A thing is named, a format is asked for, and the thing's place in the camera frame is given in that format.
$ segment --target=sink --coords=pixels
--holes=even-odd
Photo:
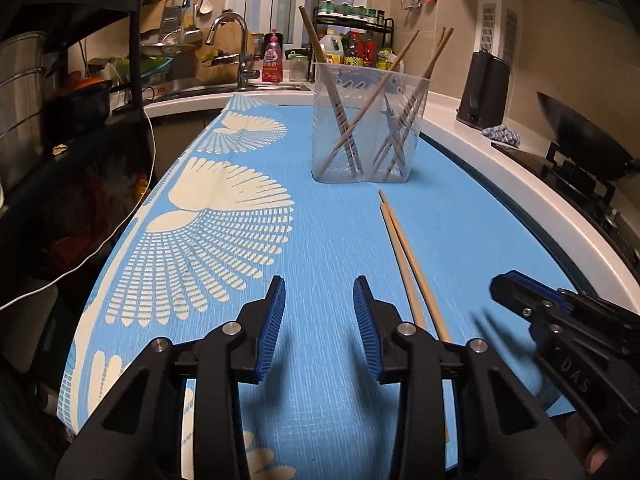
[[[279,90],[294,90],[294,91],[306,91],[309,92],[311,88],[304,83],[279,83],[279,84],[264,84],[264,85],[249,85],[247,88],[236,88],[237,92],[258,92],[258,91],[279,91]]]
[[[177,79],[171,82],[170,89],[154,102],[181,99],[183,97],[195,97],[201,95],[229,94],[232,92],[278,92],[278,91],[311,91],[305,83],[280,83],[280,84],[249,84],[247,88],[238,88],[236,83],[223,85],[205,85],[197,78],[190,77]]]

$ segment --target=white ladle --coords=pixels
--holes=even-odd
[[[211,2],[209,0],[202,0],[202,3],[200,4],[200,8],[198,9],[198,12],[200,14],[209,14],[212,10],[213,10],[213,5],[211,5]]]

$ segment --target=air vent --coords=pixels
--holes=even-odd
[[[516,54],[516,38],[518,37],[518,15],[507,9],[507,29],[504,32],[504,50],[502,60],[513,67],[513,57]]]
[[[480,50],[491,52],[494,46],[495,4],[484,4],[482,8],[482,35],[480,36]]]

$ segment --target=dish towel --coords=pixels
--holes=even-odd
[[[482,130],[482,134],[491,140],[504,142],[514,148],[518,148],[520,146],[520,136],[516,132],[508,129],[504,124],[485,128]]]

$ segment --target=black kettle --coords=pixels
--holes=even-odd
[[[474,52],[456,119],[477,130],[499,126],[509,91],[509,65],[486,50]]]

